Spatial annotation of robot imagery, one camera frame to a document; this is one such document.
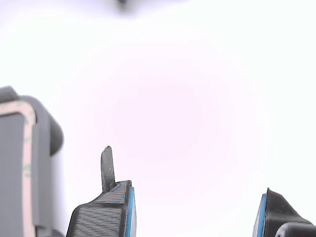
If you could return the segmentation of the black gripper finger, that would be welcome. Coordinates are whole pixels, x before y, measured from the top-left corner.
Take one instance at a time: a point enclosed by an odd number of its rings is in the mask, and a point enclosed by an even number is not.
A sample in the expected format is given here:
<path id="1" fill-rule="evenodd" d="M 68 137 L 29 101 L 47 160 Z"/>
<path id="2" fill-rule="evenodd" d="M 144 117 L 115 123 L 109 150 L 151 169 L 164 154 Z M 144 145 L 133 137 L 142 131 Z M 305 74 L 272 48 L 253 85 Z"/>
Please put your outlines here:
<path id="1" fill-rule="evenodd" d="M 253 237 L 316 237 L 316 226 L 279 193 L 267 189 L 258 208 Z"/>
<path id="2" fill-rule="evenodd" d="M 113 152 L 101 153 L 102 193 L 76 207 L 71 215 L 68 237 L 136 237 L 135 190 L 130 180 L 115 181 Z"/>

